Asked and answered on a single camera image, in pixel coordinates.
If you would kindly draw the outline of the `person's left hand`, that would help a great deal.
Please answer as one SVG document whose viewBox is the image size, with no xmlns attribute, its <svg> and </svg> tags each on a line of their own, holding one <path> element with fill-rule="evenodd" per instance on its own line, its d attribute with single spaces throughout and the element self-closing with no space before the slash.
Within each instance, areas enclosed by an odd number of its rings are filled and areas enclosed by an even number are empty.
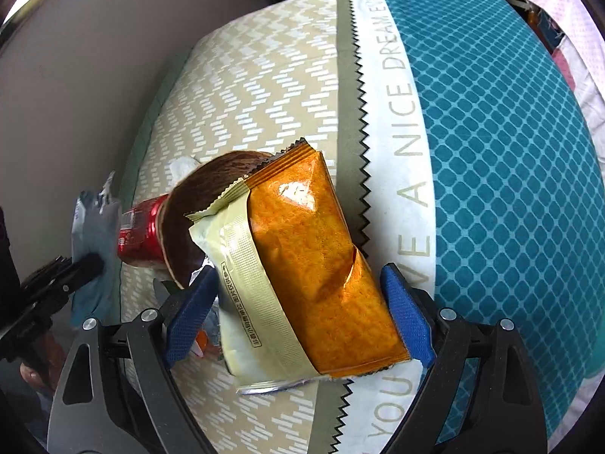
<svg viewBox="0 0 605 454">
<path fill-rule="evenodd" d="M 32 354 L 20 364 L 20 376 L 37 392 L 55 392 L 64 367 L 66 353 L 51 332 L 38 337 L 33 344 Z"/>
</svg>

